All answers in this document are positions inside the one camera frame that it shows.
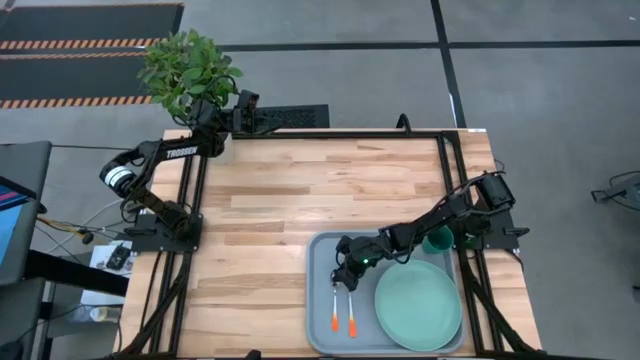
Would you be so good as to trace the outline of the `white plant pot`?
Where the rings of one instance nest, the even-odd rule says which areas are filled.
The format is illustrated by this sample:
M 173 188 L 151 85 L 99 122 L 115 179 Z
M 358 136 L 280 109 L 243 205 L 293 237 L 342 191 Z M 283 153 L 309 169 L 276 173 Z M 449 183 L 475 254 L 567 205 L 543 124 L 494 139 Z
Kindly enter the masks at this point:
M 233 150 L 233 136 L 231 133 L 226 133 L 224 136 L 223 149 L 220 154 L 213 159 L 213 163 L 216 165 L 228 165 L 233 162 L 234 150 Z

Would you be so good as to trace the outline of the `black metal beam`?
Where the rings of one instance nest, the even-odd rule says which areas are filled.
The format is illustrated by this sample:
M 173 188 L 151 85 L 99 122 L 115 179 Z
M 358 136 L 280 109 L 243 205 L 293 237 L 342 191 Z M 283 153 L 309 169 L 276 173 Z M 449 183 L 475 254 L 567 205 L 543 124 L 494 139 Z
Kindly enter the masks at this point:
M 63 258 L 30 250 L 27 254 L 25 278 L 44 278 L 55 283 L 117 296 L 125 296 L 129 279 L 88 267 Z

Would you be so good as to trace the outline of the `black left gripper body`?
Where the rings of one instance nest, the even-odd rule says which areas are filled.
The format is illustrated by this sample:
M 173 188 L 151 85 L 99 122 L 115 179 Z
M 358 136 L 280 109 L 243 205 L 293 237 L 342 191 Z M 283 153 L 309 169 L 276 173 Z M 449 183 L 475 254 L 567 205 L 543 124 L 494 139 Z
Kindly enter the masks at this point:
M 232 131 L 249 132 L 253 131 L 255 110 L 260 96 L 249 90 L 242 90 L 236 105 L 232 111 Z

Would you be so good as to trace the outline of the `green leafy plant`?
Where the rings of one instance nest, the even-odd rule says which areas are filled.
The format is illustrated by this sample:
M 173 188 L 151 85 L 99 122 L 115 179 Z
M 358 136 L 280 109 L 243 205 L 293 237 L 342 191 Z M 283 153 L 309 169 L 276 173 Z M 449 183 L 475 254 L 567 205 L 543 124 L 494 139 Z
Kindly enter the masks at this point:
M 242 76 L 230 56 L 194 29 L 149 46 L 138 73 L 151 101 L 162 105 L 182 126 L 189 123 L 189 113 L 198 100 L 226 106 L 229 97 L 239 93 L 236 80 Z

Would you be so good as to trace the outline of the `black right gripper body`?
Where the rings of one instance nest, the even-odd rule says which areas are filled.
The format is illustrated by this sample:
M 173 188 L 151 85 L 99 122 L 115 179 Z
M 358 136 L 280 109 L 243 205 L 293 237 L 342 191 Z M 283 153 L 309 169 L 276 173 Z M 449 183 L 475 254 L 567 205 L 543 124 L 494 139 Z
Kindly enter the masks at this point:
M 358 236 L 351 238 L 342 236 L 336 245 L 336 258 L 339 263 L 335 269 L 341 280 L 357 278 L 358 280 L 370 267 L 375 267 L 383 258 L 390 258 L 389 239 L 384 235 Z

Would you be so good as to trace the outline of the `green plastic cup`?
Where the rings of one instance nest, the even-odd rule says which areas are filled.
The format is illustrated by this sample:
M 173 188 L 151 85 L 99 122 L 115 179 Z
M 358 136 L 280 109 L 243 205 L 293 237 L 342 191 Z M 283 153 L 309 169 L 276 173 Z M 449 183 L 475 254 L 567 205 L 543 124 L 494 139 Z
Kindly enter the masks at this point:
M 448 226 L 441 226 L 424 237 L 421 247 L 425 253 L 439 254 L 448 251 L 453 244 L 453 232 Z

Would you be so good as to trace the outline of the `black handheld controller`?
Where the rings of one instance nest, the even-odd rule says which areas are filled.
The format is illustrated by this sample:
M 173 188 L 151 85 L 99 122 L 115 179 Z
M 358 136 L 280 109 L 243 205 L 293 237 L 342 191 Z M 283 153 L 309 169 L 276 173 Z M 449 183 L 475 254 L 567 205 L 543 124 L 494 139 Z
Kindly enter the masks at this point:
M 106 262 L 106 268 L 121 270 L 131 255 L 131 250 L 123 244 L 117 245 Z

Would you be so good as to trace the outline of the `white paper sheet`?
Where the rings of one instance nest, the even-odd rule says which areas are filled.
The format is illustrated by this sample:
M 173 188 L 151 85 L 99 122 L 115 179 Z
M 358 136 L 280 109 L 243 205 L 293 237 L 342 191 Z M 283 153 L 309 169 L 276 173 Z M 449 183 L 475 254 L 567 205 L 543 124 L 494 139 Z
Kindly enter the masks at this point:
M 89 266 L 91 268 L 103 270 L 109 273 L 130 277 L 132 274 L 134 261 L 132 255 L 127 258 L 125 264 L 120 270 L 113 270 L 107 267 L 107 262 L 111 254 L 119 245 L 123 245 L 127 249 L 131 248 L 131 243 L 127 241 L 114 241 L 108 245 L 96 245 L 93 248 Z

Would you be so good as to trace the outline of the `black hazard-striped floor mat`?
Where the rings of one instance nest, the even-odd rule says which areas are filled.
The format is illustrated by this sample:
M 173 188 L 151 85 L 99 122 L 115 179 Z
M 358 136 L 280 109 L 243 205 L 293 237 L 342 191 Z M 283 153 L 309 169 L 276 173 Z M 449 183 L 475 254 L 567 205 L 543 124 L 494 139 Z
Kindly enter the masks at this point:
M 181 3 L 19 6 L 0 0 L 0 110 L 148 104 L 147 47 Z

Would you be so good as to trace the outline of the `clear plastic bottle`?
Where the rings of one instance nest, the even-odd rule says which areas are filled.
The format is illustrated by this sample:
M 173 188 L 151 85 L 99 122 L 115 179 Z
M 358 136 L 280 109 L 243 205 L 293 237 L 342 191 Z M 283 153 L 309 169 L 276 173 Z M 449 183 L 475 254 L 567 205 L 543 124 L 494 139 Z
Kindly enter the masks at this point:
M 121 316 L 121 308 L 111 306 L 97 306 L 93 307 L 90 310 L 89 315 L 94 322 L 118 323 Z

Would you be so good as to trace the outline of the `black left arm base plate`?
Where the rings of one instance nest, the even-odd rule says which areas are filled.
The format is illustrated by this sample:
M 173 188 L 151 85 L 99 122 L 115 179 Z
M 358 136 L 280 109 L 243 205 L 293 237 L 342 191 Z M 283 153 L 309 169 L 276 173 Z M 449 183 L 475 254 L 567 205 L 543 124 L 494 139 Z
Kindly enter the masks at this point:
M 172 230 L 155 214 L 141 214 L 133 226 L 124 230 L 123 241 L 132 243 L 131 250 L 143 252 L 194 252 L 200 246 L 203 218 L 191 216 L 185 231 Z

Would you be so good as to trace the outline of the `light green plate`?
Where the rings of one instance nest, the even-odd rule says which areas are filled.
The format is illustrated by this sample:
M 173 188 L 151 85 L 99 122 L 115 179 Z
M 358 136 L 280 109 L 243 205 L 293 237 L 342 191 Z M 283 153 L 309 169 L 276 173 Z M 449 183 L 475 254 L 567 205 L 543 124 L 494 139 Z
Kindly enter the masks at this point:
M 462 323 L 457 286 L 444 270 L 421 260 L 386 270 L 375 289 L 374 307 L 386 335 L 414 352 L 445 347 Z

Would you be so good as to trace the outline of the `black aluminium table frame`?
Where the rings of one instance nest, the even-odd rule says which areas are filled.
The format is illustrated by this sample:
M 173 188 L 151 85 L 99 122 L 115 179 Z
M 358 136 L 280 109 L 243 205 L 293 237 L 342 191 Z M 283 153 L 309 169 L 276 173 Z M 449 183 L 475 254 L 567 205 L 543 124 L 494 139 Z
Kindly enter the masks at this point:
M 206 166 L 170 160 L 152 191 L 185 193 L 204 218 L 194 254 L 180 338 L 170 348 L 166 317 L 157 347 L 133 344 L 178 259 L 139 256 L 125 298 L 118 360 L 317 357 L 306 334 L 307 246 L 330 230 L 410 221 L 464 178 L 495 169 L 484 130 L 284 129 L 235 138 L 231 159 Z

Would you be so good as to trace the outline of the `grey plastic tray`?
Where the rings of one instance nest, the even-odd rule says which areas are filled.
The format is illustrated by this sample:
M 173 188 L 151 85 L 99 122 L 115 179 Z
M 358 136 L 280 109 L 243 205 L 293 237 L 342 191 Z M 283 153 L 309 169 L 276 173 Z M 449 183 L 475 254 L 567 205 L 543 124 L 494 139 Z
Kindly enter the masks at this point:
M 327 231 L 314 235 L 310 240 L 306 270 L 306 333 L 309 343 L 315 350 L 328 355 L 428 355 L 457 351 L 464 343 L 463 306 L 462 323 L 456 336 L 445 347 L 434 352 L 414 352 L 405 349 L 383 331 L 375 312 L 374 294 L 383 273 L 393 265 L 401 265 L 393 260 L 380 260 L 359 279 L 357 289 L 351 291 L 357 325 L 356 338 L 350 338 L 348 334 L 349 290 L 342 284 L 338 285 L 339 332 L 331 330 L 333 292 L 330 273 L 337 267 L 336 245 L 344 235 L 357 237 L 375 234 L 377 234 L 375 230 Z M 419 245 L 411 255 L 410 261 L 412 260 L 426 261 L 439 267 L 457 286 L 456 271 L 450 250 L 439 254 L 428 254 Z

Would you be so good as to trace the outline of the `computer monitor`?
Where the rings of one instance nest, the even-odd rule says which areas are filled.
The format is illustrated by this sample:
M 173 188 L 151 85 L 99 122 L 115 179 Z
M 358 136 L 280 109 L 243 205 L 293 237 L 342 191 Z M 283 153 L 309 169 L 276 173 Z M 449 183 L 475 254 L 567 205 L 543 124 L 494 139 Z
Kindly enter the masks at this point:
M 37 194 L 6 177 L 0 176 L 0 286 L 17 282 L 25 252 L 18 239 L 22 207 L 37 199 Z

